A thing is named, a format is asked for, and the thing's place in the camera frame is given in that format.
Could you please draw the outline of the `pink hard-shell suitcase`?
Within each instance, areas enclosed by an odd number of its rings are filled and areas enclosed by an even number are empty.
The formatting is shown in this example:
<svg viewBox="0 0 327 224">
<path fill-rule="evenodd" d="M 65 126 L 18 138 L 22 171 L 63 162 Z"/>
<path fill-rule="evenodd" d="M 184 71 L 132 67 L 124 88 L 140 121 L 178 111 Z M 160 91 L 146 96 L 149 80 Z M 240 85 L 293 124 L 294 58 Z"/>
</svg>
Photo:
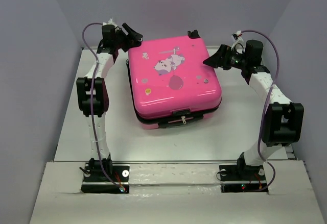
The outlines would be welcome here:
<svg viewBox="0 0 327 224">
<path fill-rule="evenodd" d="M 144 129 L 165 129 L 211 117 L 222 102 L 215 70 L 198 31 L 144 41 L 126 62 L 135 115 Z"/>
</svg>

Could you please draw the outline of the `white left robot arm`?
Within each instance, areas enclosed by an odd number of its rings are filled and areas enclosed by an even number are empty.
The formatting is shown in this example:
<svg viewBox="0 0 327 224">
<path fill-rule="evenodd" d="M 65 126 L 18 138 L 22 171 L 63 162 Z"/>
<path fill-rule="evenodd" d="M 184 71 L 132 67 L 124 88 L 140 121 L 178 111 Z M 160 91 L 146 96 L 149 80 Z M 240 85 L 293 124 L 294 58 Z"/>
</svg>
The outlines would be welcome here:
<svg viewBox="0 0 327 224">
<path fill-rule="evenodd" d="M 113 182 L 112 159 L 105 130 L 105 116 L 109 109 L 105 78 L 115 64 L 119 50 L 127 52 L 141 46 L 143 35 L 126 23 L 118 26 L 113 20 L 98 25 L 102 30 L 102 39 L 97 49 L 90 51 L 95 62 L 85 76 L 76 80 L 78 107 L 86 118 L 91 144 L 90 160 L 83 171 L 86 175 Z"/>
</svg>

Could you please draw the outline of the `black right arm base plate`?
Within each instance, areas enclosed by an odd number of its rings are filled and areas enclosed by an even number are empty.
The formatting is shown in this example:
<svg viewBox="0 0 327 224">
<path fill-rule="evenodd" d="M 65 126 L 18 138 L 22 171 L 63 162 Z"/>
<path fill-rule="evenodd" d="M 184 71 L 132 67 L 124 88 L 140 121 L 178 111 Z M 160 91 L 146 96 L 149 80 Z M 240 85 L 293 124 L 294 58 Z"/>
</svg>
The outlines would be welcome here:
<svg viewBox="0 0 327 224">
<path fill-rule="evenodd" d="M 220 165 L 216 178 L 222 193 L 268 192 L 263 166 L 240 169 L 236 164 Z"/>
</svg>

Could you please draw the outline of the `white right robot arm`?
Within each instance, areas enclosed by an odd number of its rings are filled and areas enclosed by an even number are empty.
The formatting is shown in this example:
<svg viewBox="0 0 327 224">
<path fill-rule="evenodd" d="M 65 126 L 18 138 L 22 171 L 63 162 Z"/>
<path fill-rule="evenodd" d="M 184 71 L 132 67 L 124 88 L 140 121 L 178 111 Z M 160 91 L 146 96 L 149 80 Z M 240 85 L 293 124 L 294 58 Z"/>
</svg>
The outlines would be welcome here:
<svg viewBox="0 0 327 224">
<path fill-rule="evenodd" d="M 239 53 L 235 46 L 221 45 L 203 64 L 229 70 L 237 68 L 247 84 L 264 102 L 260 134 L 256 143 L 241 153 L 235 166 L 240 179 L 249 178 L 271 155 L 300 139 L 304 106 L 294 103 L 277 87 L 270 71 L 262 65 L 263 43 L 248 40 Z"/>
</svg>

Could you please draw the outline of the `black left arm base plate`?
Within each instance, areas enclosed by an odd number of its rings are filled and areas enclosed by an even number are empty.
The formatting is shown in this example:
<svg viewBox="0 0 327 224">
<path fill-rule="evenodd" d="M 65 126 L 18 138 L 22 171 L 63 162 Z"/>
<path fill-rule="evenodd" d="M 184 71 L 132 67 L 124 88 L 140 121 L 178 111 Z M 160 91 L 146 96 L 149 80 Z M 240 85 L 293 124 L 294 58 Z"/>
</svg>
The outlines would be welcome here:
<svg viewBox="0 0 327 224">
<path fill-rule="evenodd" d="M 114 181 L 111 182 L 103 174 L 100 166 L 96 167 L 95 172 L 91 172 L 90 167 L 86 163 L 84 167 L 80 167 L 83 172 L 81 184 L 81 192 L 94 194 L 127 194 L 129 193 L 129 176 L 130 165 L 114 164 L 112 173 L 107 173 Z"/>
</svg>

